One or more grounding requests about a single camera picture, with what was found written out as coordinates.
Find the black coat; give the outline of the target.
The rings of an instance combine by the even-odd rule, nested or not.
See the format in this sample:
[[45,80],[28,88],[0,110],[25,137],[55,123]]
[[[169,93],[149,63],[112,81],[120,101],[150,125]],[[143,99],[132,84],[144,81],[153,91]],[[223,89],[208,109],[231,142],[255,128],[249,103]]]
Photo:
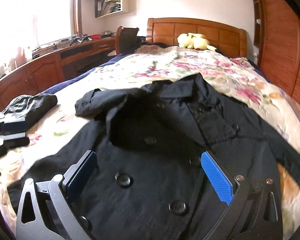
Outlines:
[[58,153],[25,173],[64,173],[93,150],[97,169],[74,210],[97,239],[203,239],[225,210],[200,166],[210,150],[234,175],[268,178],[278,164],[300,186],[300,154],[247,105],[218,93],[200,74],[141,88],[87,92],[78,116],[93,115]]

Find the dark folded garment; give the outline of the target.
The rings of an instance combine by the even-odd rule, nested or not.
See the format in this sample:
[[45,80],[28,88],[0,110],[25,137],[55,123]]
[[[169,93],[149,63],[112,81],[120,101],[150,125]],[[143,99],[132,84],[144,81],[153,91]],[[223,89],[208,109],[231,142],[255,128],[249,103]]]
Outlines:
[[25,119],[21,131],[26,132],[35,125],[49,110],[57,105],[57,96],[39,93],[37,95],[20,95],[14,98],[1,112],[11,120]]

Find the wooden desk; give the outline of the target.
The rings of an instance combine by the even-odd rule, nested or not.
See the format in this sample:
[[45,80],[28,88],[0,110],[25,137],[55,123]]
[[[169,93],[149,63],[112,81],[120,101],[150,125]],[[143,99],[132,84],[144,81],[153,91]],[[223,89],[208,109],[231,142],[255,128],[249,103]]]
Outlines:
[[0,111],[19,95],[36,95],[107,62],[114,50],[115,38],[109,37],[59,49],[22,65],[0,79]]

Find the red bowl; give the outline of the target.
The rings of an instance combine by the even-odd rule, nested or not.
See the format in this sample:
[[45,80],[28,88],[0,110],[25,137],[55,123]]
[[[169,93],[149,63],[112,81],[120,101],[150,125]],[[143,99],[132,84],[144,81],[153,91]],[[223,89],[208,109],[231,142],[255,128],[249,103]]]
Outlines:
[[96,40],[100,40],[102,38],[102,35],[100,34],[93,34],[93,35],[90,35],[90,38],[94,41]]

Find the wooden chair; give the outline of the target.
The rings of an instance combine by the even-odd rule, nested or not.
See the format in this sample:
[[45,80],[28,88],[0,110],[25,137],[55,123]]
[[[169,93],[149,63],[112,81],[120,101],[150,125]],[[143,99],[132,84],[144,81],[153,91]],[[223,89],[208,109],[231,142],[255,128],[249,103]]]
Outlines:
[[137,43],[139,28],[119,26],[115,35],[115,51],[119,55],[130,50]]

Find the floral blanket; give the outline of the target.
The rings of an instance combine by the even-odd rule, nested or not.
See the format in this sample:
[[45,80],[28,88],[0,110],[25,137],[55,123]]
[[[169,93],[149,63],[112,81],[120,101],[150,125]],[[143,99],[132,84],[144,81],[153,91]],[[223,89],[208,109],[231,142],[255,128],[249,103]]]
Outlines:
[[8,185],[20,179],[35,161],[57,153],[88,122],[75,115],[75,103],[85,93],[96,88],[139,88],[197,73],[217,92],[253,109],[300,154],[300,105],[259,75],[246,58],[228,58],[209,50],[144,45],[95,68],[80,80],[65,81],[47,90],[57,96],[57,105],[28,131],[29,146],[11,150],[0,159],[0,211],[8,228],[15,231],[17,219]]

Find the wooden headboard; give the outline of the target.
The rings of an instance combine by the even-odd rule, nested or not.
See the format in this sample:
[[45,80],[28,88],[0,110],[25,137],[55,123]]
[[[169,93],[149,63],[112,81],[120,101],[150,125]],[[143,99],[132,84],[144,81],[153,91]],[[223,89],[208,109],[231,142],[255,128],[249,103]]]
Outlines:
[[247,33],[244,29],[196,18],[149,18],[146,42],[177,46],[177,38],[183,33],[205,35],[212,46],[228,57],[247,56]]

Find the wooden wardrobe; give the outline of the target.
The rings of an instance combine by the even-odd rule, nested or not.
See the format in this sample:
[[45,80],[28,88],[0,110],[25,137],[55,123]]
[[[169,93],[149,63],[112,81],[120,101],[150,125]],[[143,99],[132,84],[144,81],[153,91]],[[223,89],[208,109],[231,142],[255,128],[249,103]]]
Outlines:
[[300,20],[284,0],[258,0],[258,65],[274,85],[300,103]]

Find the yellow plush toy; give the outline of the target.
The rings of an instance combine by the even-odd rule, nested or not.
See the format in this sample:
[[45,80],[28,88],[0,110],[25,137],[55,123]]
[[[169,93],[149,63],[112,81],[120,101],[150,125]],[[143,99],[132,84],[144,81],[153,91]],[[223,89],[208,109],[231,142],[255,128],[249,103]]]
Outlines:
[[180,48],[195,49],[195,50],[211,50],[216,51],[217,48],[212,46],[203,34],[180,34],[177,38]]

